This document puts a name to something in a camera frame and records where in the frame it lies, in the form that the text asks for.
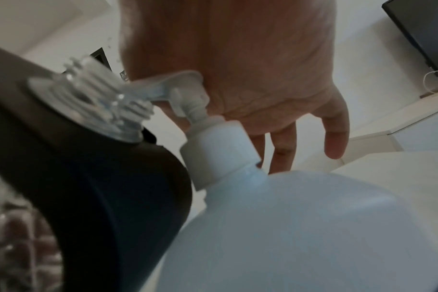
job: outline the white cable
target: white cable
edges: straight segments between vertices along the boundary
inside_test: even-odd
[[[432,93],[432,94],[436,94],[436,93],[438,93],[438,92],[433,92],[432,90],[430,90],[430,89],[427,87],[427,85],[426,85],[426,77],[427,77],[429,74],[433,74],[433,73],[437,73],[437,72],[438,72],[438,70],[428,72],[428,73],[426,73],[425,76],[423,77],[423,87],[426,89],[427,92]]]

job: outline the white plastic bottle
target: white plastic bottle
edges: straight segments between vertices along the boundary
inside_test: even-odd
[[[438,253],[397,197],[337,175],[267,176],[241,124],[206,114],[198,75],[165,83],[192,123],[180,152],[207,209],[173,242],[158,292],[438,292]]]

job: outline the skin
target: skin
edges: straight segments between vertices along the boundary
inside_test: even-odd
[[[321,118],[326,155],[343,155],[349,118],[332,79],[333,0],[120,0],[120,7],[128,77],[200,71],[209,114],[239,120],[261,157],[271,134],[270,173],[290,170],[296,120],[305,114]],[[168,104],[159,106],[188,129]]]

